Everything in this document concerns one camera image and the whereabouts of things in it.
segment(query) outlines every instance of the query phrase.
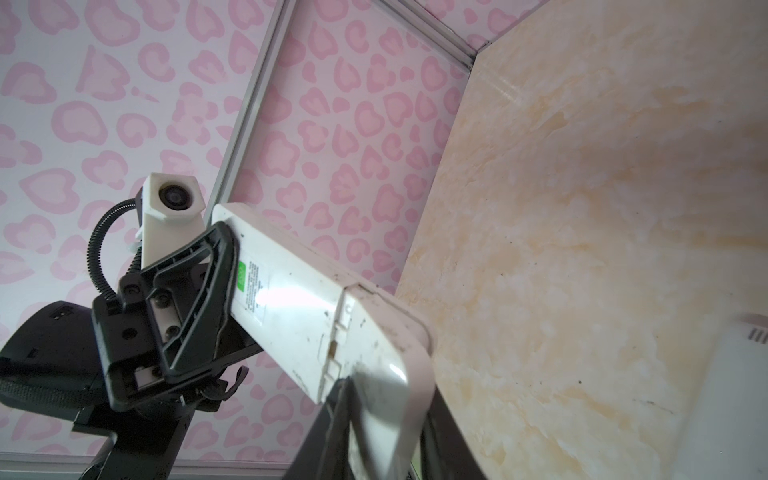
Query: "beige marble surface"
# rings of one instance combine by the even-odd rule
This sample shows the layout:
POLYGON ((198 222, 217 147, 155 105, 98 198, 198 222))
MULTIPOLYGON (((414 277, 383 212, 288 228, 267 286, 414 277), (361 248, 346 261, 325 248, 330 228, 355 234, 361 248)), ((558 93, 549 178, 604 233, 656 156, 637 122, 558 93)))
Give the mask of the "beige marble surface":
POLYGON ((398 296, 491 478, 664 478, 768 314, 768 2, 551 0, 472 72, 398 296))

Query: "sticker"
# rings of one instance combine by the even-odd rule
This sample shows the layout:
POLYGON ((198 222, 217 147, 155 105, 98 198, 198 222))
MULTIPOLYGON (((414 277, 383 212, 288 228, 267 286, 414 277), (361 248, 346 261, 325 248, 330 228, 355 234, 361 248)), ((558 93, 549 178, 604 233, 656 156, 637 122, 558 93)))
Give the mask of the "sticker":
POLYGON ((237 263, 237 290, 234 299, 259 322, 263 322, 266 312, 262 299, 269 289, 269 283, 267 271, 248 255, 241 253, 237 263))
POLYGON ((237 265, 237 289, 241 292, 245 292, 245 270, 246 266, 243 262, 238 262, 237 265))

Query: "white plastic casing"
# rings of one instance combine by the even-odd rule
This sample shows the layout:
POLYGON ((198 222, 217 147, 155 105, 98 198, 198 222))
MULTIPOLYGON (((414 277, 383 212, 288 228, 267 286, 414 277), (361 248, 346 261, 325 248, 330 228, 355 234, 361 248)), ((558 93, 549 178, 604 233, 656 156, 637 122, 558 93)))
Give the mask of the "white plastic casing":
POLYGON ((200 215, 205 210, 205 200, 195 177, 150 174, 141 190, 141 208, 141 228, 136 233, 136 240, 142 240, 141 268, 180 249, 205 231, 200 215), (186 188, 192 197, 186 210, 172 210, 160 200, 160 190, 171 184, 186 188))
POLYGON ((768 317, 723 331, 688 419, 673 480, 768 478, 768 317))
POLYGON ((405 478, 435 391, 429 324, 247 205, 216 205, 212 221, 240 244, 235 320, 315 402, 353 378, 353 472, 405 478))

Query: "metal wall trim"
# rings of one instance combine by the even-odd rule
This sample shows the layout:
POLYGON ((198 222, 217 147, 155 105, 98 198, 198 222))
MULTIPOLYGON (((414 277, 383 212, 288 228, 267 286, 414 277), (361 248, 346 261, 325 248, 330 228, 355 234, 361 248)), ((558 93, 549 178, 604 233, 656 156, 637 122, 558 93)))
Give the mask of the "metal wall trim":
POLYGON ((416 0, 377 0, 377 3, 387 7, 394 16, 424 35, 467 71, 471 71, 477 51, 416 0))

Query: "green label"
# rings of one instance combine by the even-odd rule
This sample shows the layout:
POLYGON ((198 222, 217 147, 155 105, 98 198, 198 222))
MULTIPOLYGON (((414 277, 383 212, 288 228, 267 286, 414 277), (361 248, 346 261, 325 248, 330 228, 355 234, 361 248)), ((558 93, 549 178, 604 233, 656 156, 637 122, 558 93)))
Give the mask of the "green label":
POLYGON ((237 263, 237 289, 241 292, 245 291, 245 263, 237 263))

